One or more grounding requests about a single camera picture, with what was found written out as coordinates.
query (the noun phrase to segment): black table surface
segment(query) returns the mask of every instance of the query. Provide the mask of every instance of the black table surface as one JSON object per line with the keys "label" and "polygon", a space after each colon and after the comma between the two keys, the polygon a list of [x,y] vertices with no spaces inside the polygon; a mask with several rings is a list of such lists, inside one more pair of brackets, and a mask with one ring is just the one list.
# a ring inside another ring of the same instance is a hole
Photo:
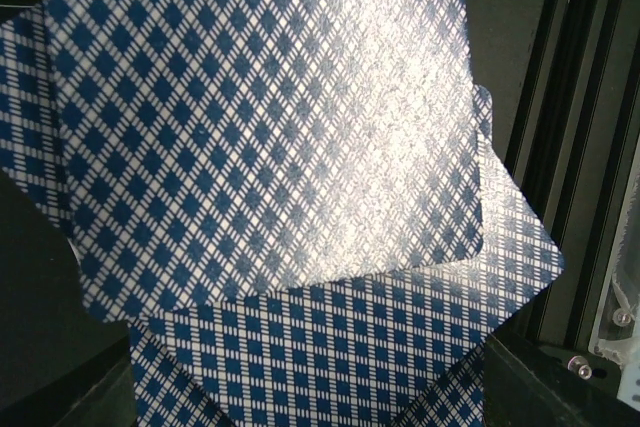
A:
{"label": "black table surface", "polygon": [[[467,0],[475,82],[493,98],[493,146],[504,159],[543,0]],[[0,172],[0,411],[126,336],[81,305],[62,234]]]}

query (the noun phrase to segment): screw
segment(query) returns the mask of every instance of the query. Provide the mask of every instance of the screw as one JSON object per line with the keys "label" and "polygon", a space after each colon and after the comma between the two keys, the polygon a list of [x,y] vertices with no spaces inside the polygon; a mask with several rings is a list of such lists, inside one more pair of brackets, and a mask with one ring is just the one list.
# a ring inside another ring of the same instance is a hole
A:
{"label": "screw", "polygon": [[593,375],[593,371],[591,370],[589,362],[587,362],[587,359],[585,359],[581,355],[572,357],[567,364],[567,368],[582,380],[589,380],[591,378],[591,375]]}
{"label": "screw", "polygon": [[626,327],[631,323],[631,314],[624,309],[616,309],[613,313],[613,323],[618,327]]}

